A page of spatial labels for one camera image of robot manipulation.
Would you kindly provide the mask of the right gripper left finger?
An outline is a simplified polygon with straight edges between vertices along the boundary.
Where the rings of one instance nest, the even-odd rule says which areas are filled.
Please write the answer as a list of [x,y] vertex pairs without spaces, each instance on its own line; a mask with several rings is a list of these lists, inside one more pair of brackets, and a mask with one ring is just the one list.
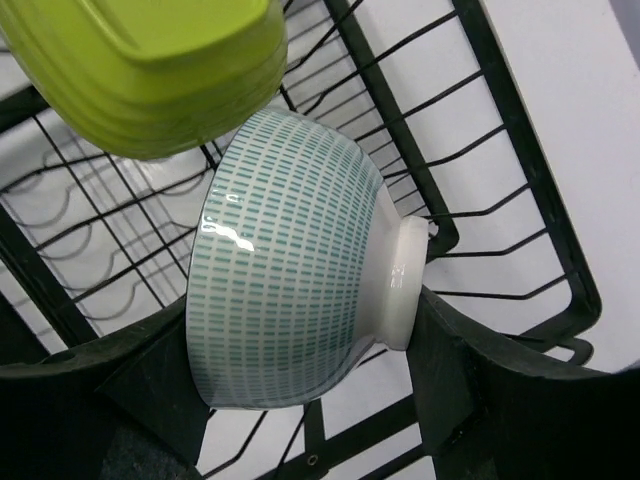
[[4,479],[198,479],[209,407],[186,300],[37,363],[1,368]]

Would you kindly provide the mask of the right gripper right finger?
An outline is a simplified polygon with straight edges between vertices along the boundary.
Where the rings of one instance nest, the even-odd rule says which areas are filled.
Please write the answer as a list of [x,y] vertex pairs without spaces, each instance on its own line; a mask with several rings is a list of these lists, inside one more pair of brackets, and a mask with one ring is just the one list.
[[439,479],[636,479],[639,371],[532,350],[422,290],[407,350]]

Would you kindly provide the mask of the teal dashed ceramic bowl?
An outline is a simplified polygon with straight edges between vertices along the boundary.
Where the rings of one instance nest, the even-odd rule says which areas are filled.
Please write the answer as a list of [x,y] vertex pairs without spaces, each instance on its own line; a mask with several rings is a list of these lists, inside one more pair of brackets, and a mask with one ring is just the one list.
[[214,409],[278,409],[334,388],[376,343],[407,349],[429,224],[401,215],[367,153],[267,107],[235,133],[195,234],[191,374]]

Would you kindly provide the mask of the green square bowl white inside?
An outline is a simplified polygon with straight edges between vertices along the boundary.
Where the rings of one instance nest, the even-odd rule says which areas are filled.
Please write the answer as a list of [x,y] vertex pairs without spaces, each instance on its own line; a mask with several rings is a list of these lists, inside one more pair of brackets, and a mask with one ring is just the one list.
[[239,127],[287,64],[277,1],[5,1],[1,35],[76,133],[141,160]]

